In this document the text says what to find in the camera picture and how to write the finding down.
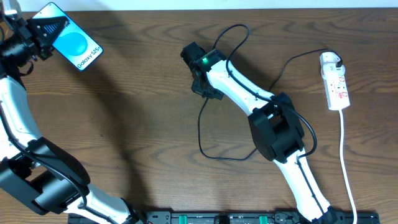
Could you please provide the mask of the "blue Samsung Galaxy smartphone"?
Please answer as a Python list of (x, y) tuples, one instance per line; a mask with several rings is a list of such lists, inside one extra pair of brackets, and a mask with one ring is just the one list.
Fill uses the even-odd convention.
[(79, 71), (84, 71), (103, 54), (103, 48), (54, 2), (44, 6), (33, 19), (56, 17), (66, 17), (68, 24), (58, 35), (53, 46)]

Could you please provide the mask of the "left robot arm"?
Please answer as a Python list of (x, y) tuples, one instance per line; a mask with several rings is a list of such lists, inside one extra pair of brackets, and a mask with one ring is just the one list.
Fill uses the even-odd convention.
[(39, 215), (78, 215), (93, 223), (145, 223), (146, 216), (123, 198), (91, 184), (83, 165), (44, 138), (30, 112), (20, 68), (49, 58), (67, 16), (25, 20), (1, 13), (13, 31), (1, 40), (1, 188)]

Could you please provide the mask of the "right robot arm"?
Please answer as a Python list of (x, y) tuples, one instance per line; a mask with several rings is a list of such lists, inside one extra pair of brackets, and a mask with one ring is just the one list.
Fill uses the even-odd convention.
[(336, 213), (309, 168), (303, 143), (306, 122), (292, 100), (255, 85), (216, 49), (206, 52), (192, 42), (180, 56), (194, 78), (193, 92), (205, 98), (227, 96), (245, 112), (256, 149), (282, 172), (299, 214), (311, 223), (336, 222)]

